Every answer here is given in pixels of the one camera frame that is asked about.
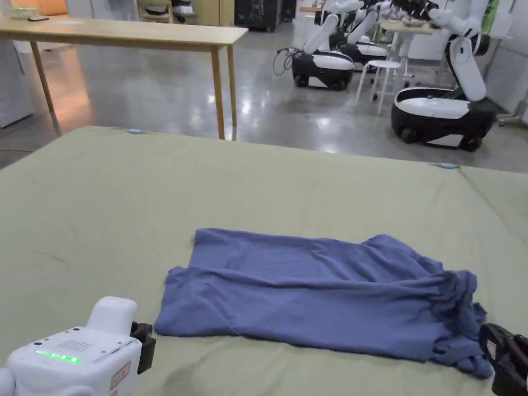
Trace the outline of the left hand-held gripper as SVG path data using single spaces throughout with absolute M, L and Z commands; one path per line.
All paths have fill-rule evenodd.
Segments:
M 153 327 L 135 321 L 137 303 L 105 296 L 85 326 L 12 351 L 1 368 L 1 395 L 132 395 L 152 366 Z

